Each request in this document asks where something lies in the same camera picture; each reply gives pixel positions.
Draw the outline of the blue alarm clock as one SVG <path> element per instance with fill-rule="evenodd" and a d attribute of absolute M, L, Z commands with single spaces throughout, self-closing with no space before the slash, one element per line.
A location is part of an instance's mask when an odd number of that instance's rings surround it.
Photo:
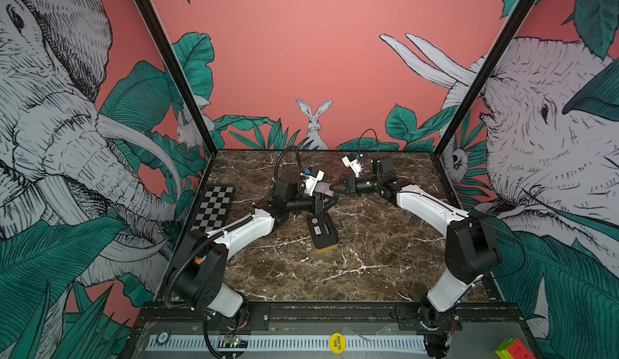
<path fill-rule="evenodd" d="M 338 199 L 338 194 L 330 189 L 330 183 L 319 182 L 314 188 L 314 195 L 322 199 Z"/>

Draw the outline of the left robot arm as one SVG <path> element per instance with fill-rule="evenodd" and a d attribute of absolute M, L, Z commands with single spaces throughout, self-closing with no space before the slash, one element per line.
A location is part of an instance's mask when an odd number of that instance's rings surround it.
<path fill-rule="evenodd" d="M 290 214 L 326 213 L 339 201 L 337 194 L 316 192 L 312 196 L 282 200 L 267 194 L 251 206 L 245 217 L 222 228 L 192 230 L 177 246 L 169 265 L 163 294 L 168 309 L 184 306 L 237 319 L 247 312 L 245 297 L 223 283 L 227 262 L 254 241 L 287 222 Z"/>

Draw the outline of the yellow alarm clock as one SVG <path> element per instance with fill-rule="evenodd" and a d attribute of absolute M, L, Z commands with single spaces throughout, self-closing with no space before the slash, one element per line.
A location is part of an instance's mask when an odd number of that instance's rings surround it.
<path fill-rule="evenodd" d="M 327 212 L 314 214 L 307 219 L 307 225 L 312 239 L 314 249 L 319 253 L 324 253 L 336 249 L 339 245 L 339 235 L 334 223 Z M 322 226 L 327 225 L 330 234 L 326 236 L 322 231 Z"/>

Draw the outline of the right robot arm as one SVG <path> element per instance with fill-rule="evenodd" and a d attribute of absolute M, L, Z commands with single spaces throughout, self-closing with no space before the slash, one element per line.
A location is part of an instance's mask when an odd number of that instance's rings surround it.
<path fill-rule="evenodd" d="M 445 237 L 446 269 L 426 295 L 427 307 L 435 313 L 451 310 L 473 283 L 502 262 L 496 230 L 489 217 L 455 208 L 405 178 L 385 181 L 377 176 L 352 176 L 334 183 L 330 189 L 347 195 L 377 193 Z"/>

